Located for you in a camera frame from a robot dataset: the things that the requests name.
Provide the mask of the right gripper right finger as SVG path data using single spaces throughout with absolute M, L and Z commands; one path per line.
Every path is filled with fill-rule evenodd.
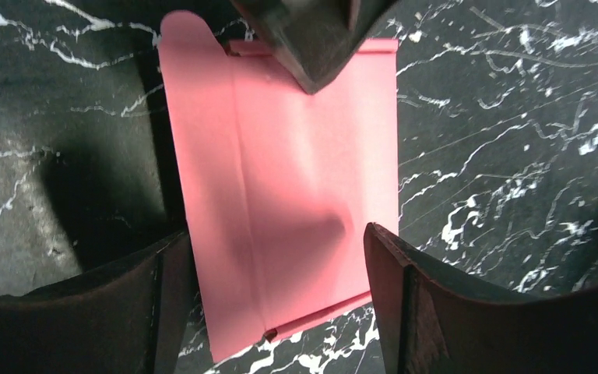
M 364 256 L 387 373 L 598 373 L 598 285 L 519 293 L 376 223 L 365 228 Z

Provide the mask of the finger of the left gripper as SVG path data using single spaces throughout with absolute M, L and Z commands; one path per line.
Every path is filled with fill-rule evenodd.
M 307 94 L 329 85 L 395 0 L 234 0 L 231 3 Z

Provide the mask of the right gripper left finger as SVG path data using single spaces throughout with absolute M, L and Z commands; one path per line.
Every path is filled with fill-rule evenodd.
M 190 310 L 185 232 L 22 296 L 0 296 L 0 373 L 172 373 Z

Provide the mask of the pink paper box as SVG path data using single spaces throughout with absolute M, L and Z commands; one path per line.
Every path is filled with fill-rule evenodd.
M 158 47 L 210 351 L 221 362 L 369 303 L 364 229 L 398 229 L 396 52 L 365 41 L 306 94 L 260 41 L 189 11 Z

